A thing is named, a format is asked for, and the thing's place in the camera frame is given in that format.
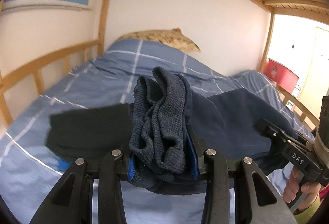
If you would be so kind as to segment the person's right hand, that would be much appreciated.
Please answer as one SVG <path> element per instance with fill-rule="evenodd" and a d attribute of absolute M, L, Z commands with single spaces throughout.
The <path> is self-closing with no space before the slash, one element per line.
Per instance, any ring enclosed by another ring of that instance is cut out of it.
<path fill-rule="evenodd" d="M 300 171 L 296 167 L 293 167 L 287 185 L 284 189 L 283 200 L 286 203 L 294 201 L 298 191 L 301 190 L 303 194 L 306 194 L 306 197 L 298 205 L 297 209 L 302 212 L 315 202 L 317 196 L 324 189 L 324 187 L 318 182 L 306 182 L 302 185 L 302 187 L 300 187 L 298 181 L 298 176 L 300 174 Z"/>

